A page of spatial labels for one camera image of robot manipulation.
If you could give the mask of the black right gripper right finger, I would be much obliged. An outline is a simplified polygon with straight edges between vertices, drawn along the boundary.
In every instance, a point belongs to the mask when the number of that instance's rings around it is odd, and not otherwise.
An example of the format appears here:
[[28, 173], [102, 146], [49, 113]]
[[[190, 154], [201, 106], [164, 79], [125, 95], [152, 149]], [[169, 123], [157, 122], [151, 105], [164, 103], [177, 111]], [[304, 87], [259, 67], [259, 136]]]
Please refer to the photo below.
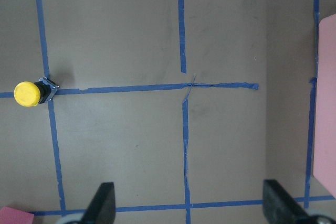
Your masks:
[[268, 223], [315, 223], [315, 217], [309, 216], [275, 179], [265, 179], [262, 188], [263, 214]]

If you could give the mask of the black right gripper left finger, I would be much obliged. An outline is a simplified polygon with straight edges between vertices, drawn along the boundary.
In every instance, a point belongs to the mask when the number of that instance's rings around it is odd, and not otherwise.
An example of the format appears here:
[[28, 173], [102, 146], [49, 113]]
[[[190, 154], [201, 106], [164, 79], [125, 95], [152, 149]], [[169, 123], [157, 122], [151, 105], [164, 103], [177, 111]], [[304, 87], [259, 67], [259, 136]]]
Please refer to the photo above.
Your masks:
[[80, 219], [80, 223], [113, 224], [116, 216], [115, 203], [114, 183], [102, 183]]

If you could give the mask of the pink cube near arm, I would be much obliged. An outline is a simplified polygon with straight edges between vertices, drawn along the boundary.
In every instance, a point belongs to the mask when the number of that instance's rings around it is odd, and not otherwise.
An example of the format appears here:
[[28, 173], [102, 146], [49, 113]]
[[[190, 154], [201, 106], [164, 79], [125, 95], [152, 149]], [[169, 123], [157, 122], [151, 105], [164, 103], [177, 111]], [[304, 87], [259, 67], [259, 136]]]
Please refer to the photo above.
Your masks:
[[1, 224], [32, 224], [34, 214], [10, 207], [1, 208]]

